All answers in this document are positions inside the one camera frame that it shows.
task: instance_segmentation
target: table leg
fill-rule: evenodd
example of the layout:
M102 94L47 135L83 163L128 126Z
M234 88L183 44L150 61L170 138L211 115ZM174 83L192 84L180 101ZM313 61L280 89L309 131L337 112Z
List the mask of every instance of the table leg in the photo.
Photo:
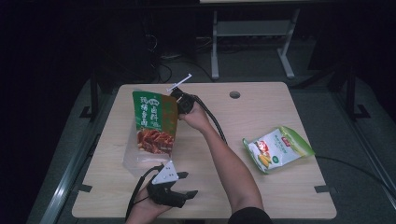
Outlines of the table leg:
M286 56L286 53L288 52L289 44L290 44L291 38L294 33L294 28L296 26L296 22L297 22L299 13L300 13L300 9L297 8L293 13L293 17L291 18L291 21L290 21L290 24L288 27L288 31L286 33L285 45L283 45L283 47L281 49L277 49L277 54L280 58L280 61L282 62L283 68L285 69L286 76L288 78L294 78L294 73L293 73L293 70L291 69L289 60Z
M212 38L212 79L219 79L218 65L218 12L213 13L213 38Z

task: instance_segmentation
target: black sleeve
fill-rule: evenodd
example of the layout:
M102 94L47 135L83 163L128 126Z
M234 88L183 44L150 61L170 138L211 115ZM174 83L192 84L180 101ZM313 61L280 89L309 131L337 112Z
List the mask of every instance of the black sleeve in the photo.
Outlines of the black sleeve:
M233 213L228 224L272 224L268 215L256 207L246 207Z

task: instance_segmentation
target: metal stand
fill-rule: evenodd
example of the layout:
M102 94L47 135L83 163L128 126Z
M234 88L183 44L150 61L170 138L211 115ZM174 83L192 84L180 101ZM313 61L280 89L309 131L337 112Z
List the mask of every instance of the metal stand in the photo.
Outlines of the metal stand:
M91 113L89 106L85 106L79 115L82 119L91 119L93 121L99 110L99 99L98 99L98 82L96 80L96 75L94 72L91 73Z
M335 65L325 69L308 80L291 86L291 89L304 89L316 81L332 75L332 79L327 85L329 91L340 91L346 83L346 113L353 121L356 119L368 119L370 114L367 112L364 105L357 105L360 113L355 113L355 86L356 86L356 71L352 65L346 63L336 63Z
M213 45L212 45L212 78L219 78L218 64L218 36L241 36L241 35L284 35L286 41L281 49L278 49L279 59L288 78L294 78L289 60L286 56L290 45L294 28L300 9L295 9L291 20L283 21L218 21L218 12L213 14Z
M291 38L293 37L294 28L296 26L298 15L300 14L300 9L296 9L293 13L293 17L291 18L288 32L286 33L286 42L283 45L282 49L277 49L277 54L279 56L280 61L282 62L283 69L285 69L286 77L294 78L293 70L291 69L288 58L286 57L286 53L288 52L289 44Z

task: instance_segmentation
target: hole in table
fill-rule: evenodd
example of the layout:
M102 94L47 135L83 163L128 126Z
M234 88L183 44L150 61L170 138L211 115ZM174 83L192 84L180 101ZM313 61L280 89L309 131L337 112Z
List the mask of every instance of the hole in table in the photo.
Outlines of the hole in table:
M241 97L241 93L239 93L239 91L231 91L230 97L233 99L238 99L239 97Z

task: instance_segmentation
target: green and white packaging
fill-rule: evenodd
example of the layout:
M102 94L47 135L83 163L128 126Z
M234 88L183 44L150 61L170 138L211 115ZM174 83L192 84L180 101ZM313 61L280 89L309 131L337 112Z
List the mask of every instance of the green and white packaging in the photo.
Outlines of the green and white packaging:
M135 130L125 150L123 164L133 175L172 160L177 132L174 97L149 91L133 91Z
M285 126L277 127L250 143L245 138L242 141L259 169L266 174L301 157L315 155L311 146L297 132Z

